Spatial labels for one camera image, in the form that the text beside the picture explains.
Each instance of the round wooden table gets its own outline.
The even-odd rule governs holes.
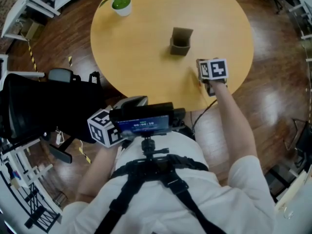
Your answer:
[[[132,0],[132,13],[117,15],[110,2],[98,8],[91,47],[107,80],[127,97],[149,104],[173,102],[186,111],[206,108],[196,59],[226,58],[233,93],[246,78],[254,55],[248,19],[236,0]],[[169,53],[174,27],[194,29],[185,57]]]

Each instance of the black harness strap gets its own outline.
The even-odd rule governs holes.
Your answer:
[[[187,157],[167,155],[153,160],[137,159],[117,169],[111,178],[128,174],[128,180],[121,188],[119,196],[110,204],[109,212],[100,223],[95,234],[109,234],[126,213],[130,201],[146,181],[160,180],[197,217],[207,234],[225,234],[219,227],[208,221],[193,201],[188,184],[176,173],[176,168],[208,171],[208,168]]]

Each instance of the person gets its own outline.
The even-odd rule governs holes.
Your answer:
[[[215,174],[176,169],[205,218],[227,234],[270,234],[274,228],[274,202],[263,176],[253,132],[225,84],[211,81],[220,110],[231,165],[228,186],[221,187]],[[153,136],[156,148],[186,156],[207,165],[203,151],[191,138],[170,132]],[[115,169],[145,158],[137,137],[116,161]],[[61,229],[66,234],[93,234],[118,197],[127,175],[110,179],[117,148],[98,152],[82,178],[76,202],[64,208]],[[160,181],[145,182],[113,228],[114,234],[200,234],[203,227],[192,212]]]

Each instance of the white pot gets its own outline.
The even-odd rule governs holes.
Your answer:
[[[113,2],[114,2],[114,0],[112,1],[111,7],[118,15],[120,15],[122,17],[126,17],[127,15],[129,15],[131,13],[131,11],[132,11],[132,0],[130,0],[130,3],[127,7],[120,9],[120,10],[116,10],[113,8]]]

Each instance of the small screen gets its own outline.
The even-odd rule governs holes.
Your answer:
[[[169,128],[169,116],[157,116],[143,119],[117,121],[124,135],[138,134],[151,131],[163,131]]]

